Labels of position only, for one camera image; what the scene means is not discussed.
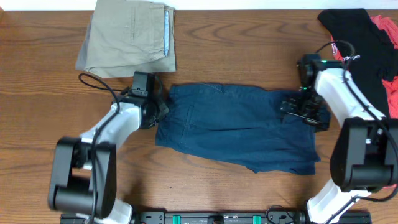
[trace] blue shorts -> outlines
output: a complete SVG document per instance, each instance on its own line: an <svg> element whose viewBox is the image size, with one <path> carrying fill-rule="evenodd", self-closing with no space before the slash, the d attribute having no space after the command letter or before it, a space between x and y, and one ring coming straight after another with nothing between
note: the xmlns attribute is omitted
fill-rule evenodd
<svg viewBox="0 0 398 224"><path fill-rule="evenodd" d="M313 175L320 160L315 128L280 111L282 100L297 94L241 85L173 86L170 113L159 123L156 145L254 172Z"/></svg>

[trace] wooden table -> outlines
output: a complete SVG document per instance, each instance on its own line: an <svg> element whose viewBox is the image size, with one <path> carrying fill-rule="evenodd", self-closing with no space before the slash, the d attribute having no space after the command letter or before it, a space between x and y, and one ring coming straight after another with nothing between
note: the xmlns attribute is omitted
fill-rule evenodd
<svg viewBox="0 0 398 224"><path fill-rule="evenodd" d="M106 91L82 85L74 69L93 12L6 12L0 22L0 223L59 223L47 191L54 147L78 136L109 110ZM320 11L177 11L177 72L172 84L216 82L269 90L300 86L295 63L328 42ZM390 16L398 11L370 11ZM323 56L331 58L330 50ZM115 87L131 78L107 80ZM265 211L273 204L301 207L330 178L329 158L339 127L317 134L322 158L314 176L254 174L243 166L154 146L156 129L130 136L118 152L118 196L145 208L168 211ZM375 197L382 197L382 192ZM361 201L374 223L398 223L398 198Z"/></svg>

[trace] khaki pants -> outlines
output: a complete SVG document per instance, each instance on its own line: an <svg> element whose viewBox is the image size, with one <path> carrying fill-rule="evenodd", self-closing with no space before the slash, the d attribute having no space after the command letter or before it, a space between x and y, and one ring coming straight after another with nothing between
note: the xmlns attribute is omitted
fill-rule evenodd
<svg viewBox="0 0 398 224"><path fill-rule="evenodd" d="M165 12L169 51L165 54ZM76 69L99 77L174 72L174 9L146 1L98 0Z"/></svg>

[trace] folded clothing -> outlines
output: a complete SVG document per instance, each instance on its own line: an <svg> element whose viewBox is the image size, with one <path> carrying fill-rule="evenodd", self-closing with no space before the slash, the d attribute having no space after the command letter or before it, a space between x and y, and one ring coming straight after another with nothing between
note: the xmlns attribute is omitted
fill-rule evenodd
<svg viewBox="0 0 398 224"><path fill-rule="evenodd" d="M398 50L394 49L388 35L379 30L364 9L328 9L318 16L335 40L345 40L354 45L350 72L358 88L369 102L389 118L386 90L382 78L392 81L398 72ZM343 58L350 49L337 45Z"/></svg>
<svg viewBox="0 0 398 224"><path fill-rule="evenodd" d="M103 78L174 72L173 25L174 9L163 4L98 0L76 69Z"/></svg>
<svg viewBox="0 0 398 224"><path fill-rule="evenodd" d="M390 38L394 48L398 49L398 27L388 17L371 16L371 20L380 30L384 30ZM333 56L336 60L343 60L340 52L338 51L335 44L332 46ZM398 118L398 77L395 76L393 81L381 80L387 93L388 107L390 111L390 117Z"/></svg>
<svg viewBox="0 0 398 224"><path fill-rule="evenodd" d="M254 86L191 84L170 90L170 113L159 123L156 145L254 172L315 174L315 128L280 111L297 91ZM329 116L326 109L324 116Z"/></svg>

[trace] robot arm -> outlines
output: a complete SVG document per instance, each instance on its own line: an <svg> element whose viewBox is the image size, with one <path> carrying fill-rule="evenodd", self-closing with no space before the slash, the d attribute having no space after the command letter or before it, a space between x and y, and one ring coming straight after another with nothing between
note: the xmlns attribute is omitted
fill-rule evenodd
<svg viewBox="0 0 398 224"><path fill-rule="evenodd" d="M304 93L301 99L293 101L297 104L290 105L295 108L290 113L320 121L316 110L324 99L342 127L330 161L332 179L307 202L310 221L336 223L354 205L352 198L367 197L383 186L398 182L396 155L388 139L345 81L391 133L396 132L398 126L370 104L349 71L344 80L341 62L321 60L318 54L308 54L298 62L298 67Z"/></svg>
<svg viewBox="0 0 398 224"><path fill-rule="evenodd" d="M51 209L68 213L91 214L93 207L93 174L90 178L74 175L73 169L91 170L91 146L95 132L111 116L96 139L96 222L129 223L132 207L116 200L116 151L131 133L151 128L169 109L154 92L155 76L136 72L127 95L111 105L109 113L79 138L64 137L55 149L48 204Z"/></svg>

